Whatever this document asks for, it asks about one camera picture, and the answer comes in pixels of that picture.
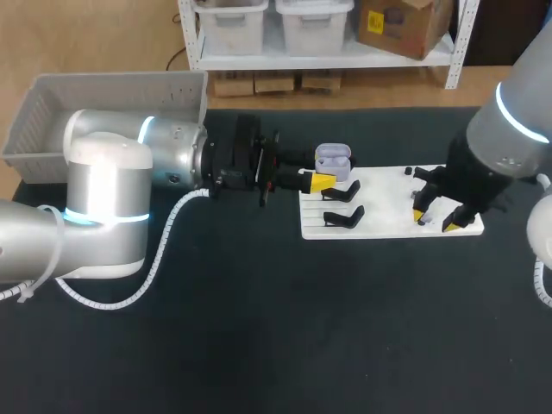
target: cardboard box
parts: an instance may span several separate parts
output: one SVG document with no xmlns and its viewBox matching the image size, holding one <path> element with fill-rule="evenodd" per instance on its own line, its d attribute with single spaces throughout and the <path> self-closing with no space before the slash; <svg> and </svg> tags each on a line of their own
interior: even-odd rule
<svg viewBox="0 0 552 414">
<path fill-rule="evenodd" d="M 337 70 L 303 71 L 301 88 L 307 91 L 334 93 L 342 87 L 342 72 Z"/>
<path fill-rule="evenodd" d="M 423 60 L 449 30 L 453 0 L 362 0 L 359 42 Z"/>
<path fill-rule="evenodd" d="M 249 97 L 254 94 L 252 72 L 217 72 L 213 83 L 216 97 Z"/>
<path fill-rule="evenodd" d="M 292 71 L 255 72 L 255 93 L 288 92 L 295 89 L 295 73 Z"/>
</svg>

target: metal shelf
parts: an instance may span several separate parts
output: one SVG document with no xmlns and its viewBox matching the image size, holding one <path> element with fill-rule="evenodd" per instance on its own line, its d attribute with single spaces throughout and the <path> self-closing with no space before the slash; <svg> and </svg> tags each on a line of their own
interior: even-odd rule
<svg viewBox="0 0 552 414">
<path fill-rule="evenodd" d="M 281 16 L 269 11 L 265 19 L 264 49 L 259 56 L 221 56 L 210 53 L 203 32 L 195 35 L 191 1 L 179 0 L 182 29 L 191 69 L 207 71 L 330 69 L 399 66 L 450 66 L 446 89 L 455 89 L 480 0 L 459 0 L 460 24 L 456 42 L 446 34 L 425 60 L 413 60 L 360 44 L 348 25 L 342 53 L 336 56 L 294 57 L 285 50 Z"/>
</svg>

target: white plastic bin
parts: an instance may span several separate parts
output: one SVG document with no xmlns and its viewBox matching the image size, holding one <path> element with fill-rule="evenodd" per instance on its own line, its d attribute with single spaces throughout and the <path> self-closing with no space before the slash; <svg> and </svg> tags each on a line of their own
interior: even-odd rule
<svg viewBox="0 0 552 414">
<path fill-rule="evenodd" d="M 291 56 L 340 54 L 354 0 L 276 0 Z"/>
<path fill-rule="evenodd" d="M 199 14 L 209 53 L 243 55 L 262 54 L 267 7 L 268 0 L 207 0 L 194 3 L 193 9 Z"/>
</svg>

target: white fixture plate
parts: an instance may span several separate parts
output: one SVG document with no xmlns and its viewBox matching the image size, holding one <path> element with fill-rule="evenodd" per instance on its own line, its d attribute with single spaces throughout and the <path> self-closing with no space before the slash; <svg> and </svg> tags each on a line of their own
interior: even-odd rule
<svg viewBox="0 0 552 414">
<path fill-rule="evenodd" d="M 432 170 L 436 166 L 420 166 Z M 420 226 L 414 223 L 411 194 L 423 188 L 425 182 L 405 175 L 405 166 L 384 166 L 353 168 L 349 178 L 335 188 L 346 191 L 355 181 L 361 182 L 361 189 L 350 203 L 326 199 L 322 195 L 299 193 L 301 234 L 306 240 L 344 239 L 401 239 L 414 237 L 458 237 L 481 235 L 485 226 L 480 215 L 465 229 L 443 233 L 442 221 L 459 203 L 448 198 L 437 198 L 426 214 L 430 223 Z M 365 214 L 354 229 L 325 226 L 323 213 L 333 211 L 351 216 L 359 205 Z"/>
</svg>

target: dark gray mat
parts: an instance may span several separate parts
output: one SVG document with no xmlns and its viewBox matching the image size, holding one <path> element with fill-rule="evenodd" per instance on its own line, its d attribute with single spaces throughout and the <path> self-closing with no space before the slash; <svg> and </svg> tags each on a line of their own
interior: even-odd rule
<svg viewBox="0 0 552 414">
<path fill-rule="evenodd" d="M 343 141 L 360 166 L 436 164 L 473 109 L 259 111 L 286 147 Z M 210 111 L 211 134 L 236 111 Z M 514 185 L 479 237 L 304 241 L 297 195 L 197 200 L 173 227 L 151 290 L 115 312 L 54 283 L 0 303 L 6 413 L 549 412 L 552 310 L 532 286 L 525 224 L 539 190 Z M 64 206 L 65 188 L 16 199 Z M 140 276 L 73 282 L 135 291 L 178 195 L 154 191 Z"/>
</svg>

